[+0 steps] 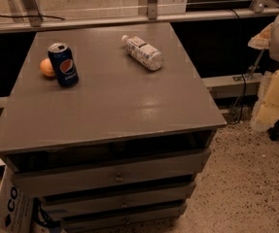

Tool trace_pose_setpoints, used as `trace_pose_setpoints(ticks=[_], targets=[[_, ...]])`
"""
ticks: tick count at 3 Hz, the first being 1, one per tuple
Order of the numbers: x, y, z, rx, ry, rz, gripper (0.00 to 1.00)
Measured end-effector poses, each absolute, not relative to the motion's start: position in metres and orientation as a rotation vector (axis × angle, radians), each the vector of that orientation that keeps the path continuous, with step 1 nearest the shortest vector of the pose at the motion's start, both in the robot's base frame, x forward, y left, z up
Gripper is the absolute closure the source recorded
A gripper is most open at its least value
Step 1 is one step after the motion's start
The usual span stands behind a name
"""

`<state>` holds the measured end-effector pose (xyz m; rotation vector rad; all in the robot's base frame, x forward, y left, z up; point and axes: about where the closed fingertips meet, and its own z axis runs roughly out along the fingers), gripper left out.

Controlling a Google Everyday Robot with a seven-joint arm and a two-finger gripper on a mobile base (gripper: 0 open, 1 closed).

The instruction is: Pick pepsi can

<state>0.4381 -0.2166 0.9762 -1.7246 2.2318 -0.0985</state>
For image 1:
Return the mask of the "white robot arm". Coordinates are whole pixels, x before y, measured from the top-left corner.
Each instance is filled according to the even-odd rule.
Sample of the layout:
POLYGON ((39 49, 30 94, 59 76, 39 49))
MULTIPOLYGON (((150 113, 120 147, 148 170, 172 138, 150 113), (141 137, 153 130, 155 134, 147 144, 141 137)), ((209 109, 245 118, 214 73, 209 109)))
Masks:
MULTIPOLYGON (((268 50, 269 57, 279 62, 279 15, 259 34, 252 37, 248 46, 256 50, 268 50)), ((258 97, 250 125, 253 130, 263 132, 279 120, 279 69, 274 73, 264 73, 258 97)))

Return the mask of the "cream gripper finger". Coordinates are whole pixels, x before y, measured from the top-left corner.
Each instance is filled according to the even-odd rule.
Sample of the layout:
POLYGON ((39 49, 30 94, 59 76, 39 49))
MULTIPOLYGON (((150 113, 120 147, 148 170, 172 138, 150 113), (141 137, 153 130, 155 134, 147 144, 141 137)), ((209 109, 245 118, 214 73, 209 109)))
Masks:
POLYGON ((279 69, 274 73, 266 71, 258 91, 258 101, 252 111, 250 125, 256 132, 273 127, 279 120, 279 69))
POLYGON ((259 34, 252 37, 248 46, 256 50, 268 50, 272 26, 272 23, 268 24, 259 34))

